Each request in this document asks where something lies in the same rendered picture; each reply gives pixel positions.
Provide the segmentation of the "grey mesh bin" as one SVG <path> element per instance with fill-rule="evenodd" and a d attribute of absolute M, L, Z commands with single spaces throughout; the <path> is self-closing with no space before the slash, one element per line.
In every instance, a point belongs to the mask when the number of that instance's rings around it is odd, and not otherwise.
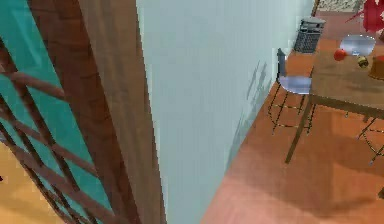
<path fill-rule="evenodd" d="M 294 50 L 299 53 L 313 54 L 322 34 L 326 21 L 316 17 L 303 18 L 297 33 Z"/>

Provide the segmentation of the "brown wooden table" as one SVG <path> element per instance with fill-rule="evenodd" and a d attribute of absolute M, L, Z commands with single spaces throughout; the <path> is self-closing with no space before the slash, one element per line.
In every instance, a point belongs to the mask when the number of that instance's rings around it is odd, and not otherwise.
<path fill-rule="evenodd" d="M 289 163 L 314 105 L 384 120 L 384 81 L 368 76 L 354 56 L 336 62 L 331 51 L 318 51 L 313 63 L 312 84 L 295 137 L 287 153 Z"/>

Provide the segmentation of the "orange-brown pot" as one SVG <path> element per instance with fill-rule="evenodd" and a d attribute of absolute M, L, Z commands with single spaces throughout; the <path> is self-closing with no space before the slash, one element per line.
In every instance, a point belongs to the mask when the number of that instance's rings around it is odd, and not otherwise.
<path fill-rule="evenodd" d="M 384 80 L 384 55 L 373 58 L 369 76 L 374 79 Z"/>

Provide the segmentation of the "red house plant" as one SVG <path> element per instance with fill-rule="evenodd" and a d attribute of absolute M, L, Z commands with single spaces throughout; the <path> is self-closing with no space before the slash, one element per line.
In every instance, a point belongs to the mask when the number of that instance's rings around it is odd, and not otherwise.
<path fill-rule="evenodd" d="M 366 0 L 363 9 L 348 19 L 351 21 L 363 15 L 363 27 L 367 32 L 384 29 L 384 0 Z"/>

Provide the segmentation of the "brown slatted wooden chair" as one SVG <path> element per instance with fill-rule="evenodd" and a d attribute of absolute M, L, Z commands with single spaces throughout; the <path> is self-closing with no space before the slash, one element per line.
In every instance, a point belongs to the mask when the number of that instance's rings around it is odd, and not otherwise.
<path fill-rule="evenodd" d="M 0 132 L 67 220 L 132 224 L 105 188 L 64 90 L 18 69 L 2 40 Z"/>

